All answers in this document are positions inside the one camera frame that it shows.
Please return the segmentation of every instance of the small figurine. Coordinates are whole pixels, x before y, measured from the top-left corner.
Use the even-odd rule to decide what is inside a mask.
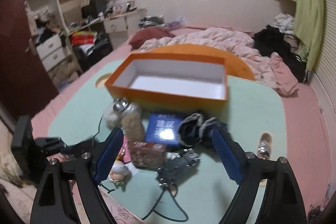
[[[129,174],[128,167],[120,160],[116,160],[112,166],[109,175],[109,182],[113,182],[117,186],[122,186],[122,180]]]

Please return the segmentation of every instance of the pink bedsheet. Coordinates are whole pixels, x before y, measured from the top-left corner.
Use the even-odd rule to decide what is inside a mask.
[[[199,31],[201,28],[186,28],[174,31],[175,35]],[[107,63],[126,58],[131,51],[130,45],[123,44],[99,63],[90,68],[79,79],[68,86],[53,99],[40,113],[35,115],[33,125],[34,138],[46,137],[49,125],[71,97],[96,72]],[[282,97],[287,128],[287,157],[300,186],[306,212],[312,203],[324,200],[331,178],[331,150],[326,125],[313,90],[298,84],[295,96]]]

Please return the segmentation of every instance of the open box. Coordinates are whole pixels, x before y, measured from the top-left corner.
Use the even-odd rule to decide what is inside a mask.
[[[148,110],[222,109],[227,100],[225,59],[202,55],[131,54],[105,82],[114,97]]]

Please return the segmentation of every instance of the white drawer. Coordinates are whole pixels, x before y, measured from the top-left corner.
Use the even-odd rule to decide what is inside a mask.
[[[46,58],[42,60],[42,64],[46,71],[51,70],[54,66],[64,60],[68,55],[70,55],[70,50],[68,47],[60,47],[53,53],[49,54]]]
[[[107,19],[104,21],[104,27],[107,33],[125,32],[127,30],[124,17]]]
[[[62,41],[58,35],[55,35],[48,40],[46,40],[43,44],[38,45],[36,47],[37,53],[42,60],[48,54],[52,53],[56,49],[62,46]]]

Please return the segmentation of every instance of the door handle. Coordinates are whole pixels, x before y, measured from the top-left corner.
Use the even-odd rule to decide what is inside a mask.
[[[27,53],[27,52],[29,52],[29,50],[30,50],[31,53],[32,53],[33,55],[37,55],[37,51],[36,51],[36,48],[35,48],[35,45],[34,45],[32,39],[29,39],[28,44],[29,44],[29,46],[28,46],[28,48],[25,50],[25,52]]]

